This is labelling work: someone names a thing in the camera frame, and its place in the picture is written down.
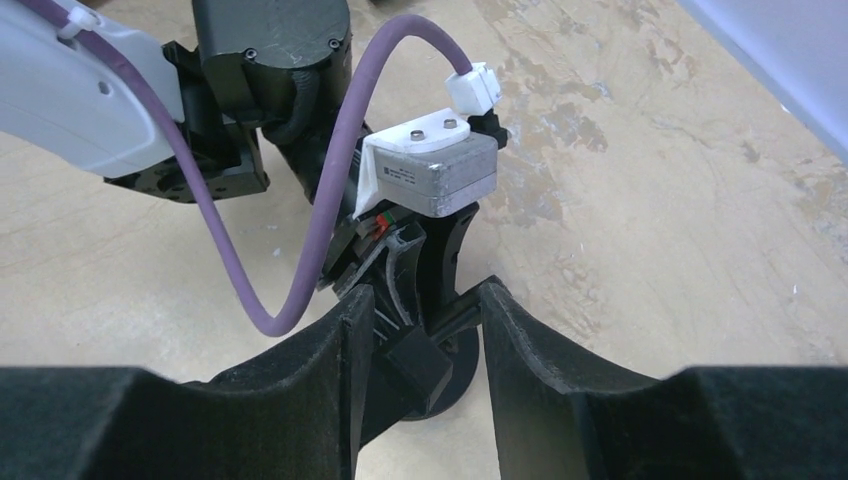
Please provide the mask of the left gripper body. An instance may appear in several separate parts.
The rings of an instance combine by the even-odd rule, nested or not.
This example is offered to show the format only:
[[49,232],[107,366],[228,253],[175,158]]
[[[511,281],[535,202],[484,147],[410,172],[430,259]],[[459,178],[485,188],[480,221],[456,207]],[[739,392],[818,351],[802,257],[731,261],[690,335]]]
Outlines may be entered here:
[[419,325],[432,332],[458,297],[459,252],[479,210],[473,202],[430,218],[384,202],[363,219],[346,217],[334,231],[317,288],[342,298],[360,284],[370,285],[376,331]]

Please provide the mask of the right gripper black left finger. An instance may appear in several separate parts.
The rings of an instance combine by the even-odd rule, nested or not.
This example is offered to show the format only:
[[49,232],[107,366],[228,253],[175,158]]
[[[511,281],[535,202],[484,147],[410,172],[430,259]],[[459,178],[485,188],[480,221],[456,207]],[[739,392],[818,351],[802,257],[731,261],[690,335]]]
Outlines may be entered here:
[[1,372],[5,479],[351,479],[374,294],[207,382],[137,367]]

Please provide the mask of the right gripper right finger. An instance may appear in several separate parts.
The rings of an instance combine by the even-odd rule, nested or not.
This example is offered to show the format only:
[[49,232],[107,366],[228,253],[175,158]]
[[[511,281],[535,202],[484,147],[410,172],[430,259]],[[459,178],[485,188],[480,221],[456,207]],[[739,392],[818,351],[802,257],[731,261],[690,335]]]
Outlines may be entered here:
[[847,371],[690,366],[655,379],[480,289],[505,479],[843,479]]

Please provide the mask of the black round base stand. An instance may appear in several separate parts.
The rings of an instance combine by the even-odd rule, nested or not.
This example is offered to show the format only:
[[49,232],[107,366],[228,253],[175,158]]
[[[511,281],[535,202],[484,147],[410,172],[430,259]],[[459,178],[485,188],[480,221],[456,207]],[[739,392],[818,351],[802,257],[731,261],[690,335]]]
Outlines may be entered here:
[[376,348],[360,445],[403,421],[437,416],[465,394],[479,362],[480,295],[472,290],[425,326],[405,326]]

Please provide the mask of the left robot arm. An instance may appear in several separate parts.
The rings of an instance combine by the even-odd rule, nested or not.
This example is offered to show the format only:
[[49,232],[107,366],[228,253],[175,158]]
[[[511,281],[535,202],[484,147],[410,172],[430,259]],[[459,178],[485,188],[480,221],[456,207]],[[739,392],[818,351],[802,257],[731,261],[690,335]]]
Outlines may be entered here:
[[135,173],[174,157],[246,314],[261,333],[280,337],[296,326],[312,298],[340,207],[355,128],[389,55],[409,36],[437,49],[458,76],[473,73],[462,48],[427,18],[401,15],[378,30],[344,97],[295,279],[276,315],[259,301],[178,129],[183,106],[177,71],[150,35],[77,1],[3,2],[1,128],[102,176]]

